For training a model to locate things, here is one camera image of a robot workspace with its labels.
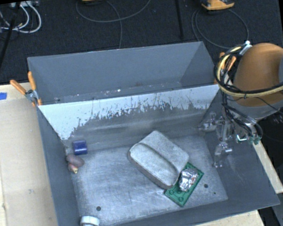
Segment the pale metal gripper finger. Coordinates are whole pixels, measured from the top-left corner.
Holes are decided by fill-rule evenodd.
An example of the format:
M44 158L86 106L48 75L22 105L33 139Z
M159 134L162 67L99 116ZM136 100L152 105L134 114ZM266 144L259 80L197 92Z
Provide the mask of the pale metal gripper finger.
M217 119L216 119L216 113L210 112L207 116L207 118L201 123L199 126L200 131L210 131L215 130L217 127Z
M233 153L233 148L227 142L220 142L215 147L213 167L222 168L227 156Z

